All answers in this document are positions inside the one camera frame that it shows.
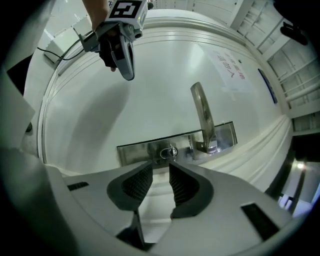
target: chrome metal handle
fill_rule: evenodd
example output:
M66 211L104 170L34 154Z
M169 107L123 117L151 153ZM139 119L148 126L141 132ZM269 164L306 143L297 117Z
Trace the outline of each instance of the chrome metal handle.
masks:
M215 124L204 89L200 82L196 82L192 85L191 93L198 113L203 136L203 142L197 141L196 147L199 151L214 154L218 150Z

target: metal plate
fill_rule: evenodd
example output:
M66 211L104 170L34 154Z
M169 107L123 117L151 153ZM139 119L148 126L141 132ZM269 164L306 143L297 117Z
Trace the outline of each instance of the metal plate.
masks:
M152 160L154 169L164 168L169 166L170 161L192 163L200 159L205 161L208 158L210 160L210 156L217 155L237 144L233 122L215 126L215 133L217 151L213 154L197 150L196 143L203 140L201 130L135 144L121 145L116 148L121 166ZM173 150L173 155L175 156L170 156L170 153L164 153L170 149Z

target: paper sign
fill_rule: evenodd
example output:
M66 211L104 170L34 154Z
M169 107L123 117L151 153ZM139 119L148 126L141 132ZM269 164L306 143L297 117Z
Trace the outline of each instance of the paper sign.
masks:
M227 49L223 51L213 50L211 47L202 46L216 70L219 72L226 89L232 92L251 92L251 83L243 71L240 63Z

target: black cable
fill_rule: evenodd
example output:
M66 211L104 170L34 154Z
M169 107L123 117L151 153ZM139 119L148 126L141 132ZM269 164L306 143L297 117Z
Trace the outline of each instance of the black cable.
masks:
M51 53L51 54L57 56L59 59L64 60L64 61L70 61L70 60L72 60L73 58L77 57L80 53L82 53L82 52L84 51L84 49L82 49L80 52L78 52L76 55L74 55L74 56L71 57L71 58L62 58L61 56L55 54L55 53L52 52L52 51L44 50L44 49L41 49L41 48L39 48L39 47L37 47L37 49L39 49L40 51L43 51L43 52Z

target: black slot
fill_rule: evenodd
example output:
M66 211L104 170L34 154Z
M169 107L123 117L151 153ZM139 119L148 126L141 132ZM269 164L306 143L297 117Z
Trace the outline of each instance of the black slot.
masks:
M241 206L241 209L264 241L279 231L279 228L255 203Z
M71 184L71 185L68 185L68 189L70 191L72 190L78 190L78 189L81 189L83 187L86 187L86 186L89 186L89 184L85 181L82 181L82 182L78 182L78 183L75 183L75 184Z

